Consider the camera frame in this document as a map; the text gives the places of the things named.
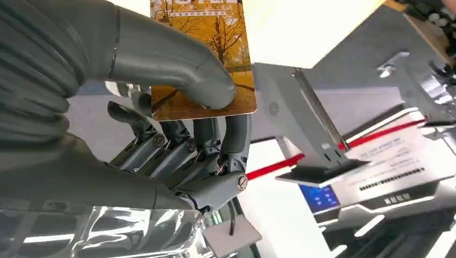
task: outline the display screen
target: display screen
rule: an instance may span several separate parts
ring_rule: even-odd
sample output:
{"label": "display screen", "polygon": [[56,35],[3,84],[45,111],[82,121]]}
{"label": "display screen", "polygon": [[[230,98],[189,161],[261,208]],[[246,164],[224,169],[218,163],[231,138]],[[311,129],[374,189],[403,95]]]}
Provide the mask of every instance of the display screen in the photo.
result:
{"label": "display screen", "polygon": [[340,205],[331,186],[318,188],[300,185],[299,187],[312,213],[328,210]]}

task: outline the ceiling light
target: ceiling light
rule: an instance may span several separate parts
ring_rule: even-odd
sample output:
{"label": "ceiling light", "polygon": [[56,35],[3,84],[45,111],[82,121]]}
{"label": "ceiling light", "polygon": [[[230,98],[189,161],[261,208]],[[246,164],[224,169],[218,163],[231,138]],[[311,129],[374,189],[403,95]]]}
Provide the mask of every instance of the ceiling light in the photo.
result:
{"label": "ceiling light", "polygon": [[345,251],[345,249],[347,249],[347,246],[346,246],[346,245],[340,245],[340,246],[336,247],[334,250],[331,251],[331,257],[332,257],[332,258],[336,258],[336,257],[339,256],[343,251]]}
{"label": "ceiling light", "polygon": [[327,221],[324,221],[324,222],[320,222],[320,223],[317,223],[317,225],[320,227],[320,226],[326,226],[326,225],[329,225],[329,224],[333,224],[333,223],[336,223],[338,222],[339,220],[338,219],[331,219],[331,220],[327,220]]}
{"label": "ceiling light", "polygon": [[24,239],[24,243],[42,243],[42,242],[51,242],[51,241],[62,241],[62,240],[71,240],[73,239],[74,234],[66,235],[46,235],[46,236],[30,236]]}
{"label": "ceiling light", "polygon": [[369,230],[371,230],[375,225],[380,223],[383,219],[385,218],[385,215],[377,215],[373,219],[371,219],[368,223],[366,223],[362,228],[360,228],[358,231],[355,233],[355,237],[359,238],[365,235]]}
{"label": "ceiling light", "polygon": [[456,226],[453,226],[450,231],[443,232],[436,243],[432,246],[426,258],[441,258],[446,257],[451,247],[456,240]]}

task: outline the autumn tree picture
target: autumn tree picture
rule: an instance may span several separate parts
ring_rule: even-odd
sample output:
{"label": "autumn tree picture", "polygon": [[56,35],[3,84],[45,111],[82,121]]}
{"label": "autumn tree picture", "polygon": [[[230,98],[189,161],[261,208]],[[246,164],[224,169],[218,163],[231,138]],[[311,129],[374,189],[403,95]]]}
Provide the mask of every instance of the autumn tree picture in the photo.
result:
{"label": "autumn tree picture", "polygon": [[[256,109],[242,0],[151,0],[151,18],[205,43],[225,66],[237,95],[223,110],[204,110],[171,87],[152,87],[158,120],[251,113]],[[179,115],[171,109],[181,106]]]}

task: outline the red stripe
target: red stripe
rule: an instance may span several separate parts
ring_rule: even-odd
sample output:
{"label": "red stripe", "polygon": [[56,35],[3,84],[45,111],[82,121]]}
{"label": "red stripe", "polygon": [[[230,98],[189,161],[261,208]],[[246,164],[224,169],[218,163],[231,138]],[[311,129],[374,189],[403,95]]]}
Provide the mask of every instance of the red stripe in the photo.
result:
{"label": "red stripe", "polygon": [[[382,137],[384,135],[391,134],[391,133],[397,132],[399,130],[408,128],[408,127],[412,127],[412,126],[417,125],[417,124],[421,124],[421,123],[423,123],[425,121],[426,120],[423,119],[423,120],[418,120],[418,121],[412,121],[412,122],[409,122],[409,123],[406,123],[406,124],[402,124],[402,125],[397,125],[397,126],[385,129],[383,131],[379,131],[379,132],[373,133],[373,134],[371,134],[369,136],[366,136],[366,137],[360,137],[360,138],[350,142],[348,145],[351,148],[354,148],[356,146],[360,146],[361,144],[365,144],[365,143],[367,143],[369,141],[372,141],[372,140],[375,140],[377,138],[380,138],[380,137]],[[340,149],[344,149],[344,146],[342,144],[339,144],[339,148]],[[305,157],[305,155],[301,153],[301,154],[298,154],[298,155],[296,155],[294,157],[291,157],[289,159],[286,159],[286,160],[280,161],[278,163],[266,166],[264,168],[257,169],[255,171],[252,171],[252,172],[248,173],[247,174],[247,178],[249,180],[253,180],[255,178],[267,175],[267,174],[269,174],[271,172],[277,171],[277,170],[282,169],[284,167],[294,166],[303,157]]]}

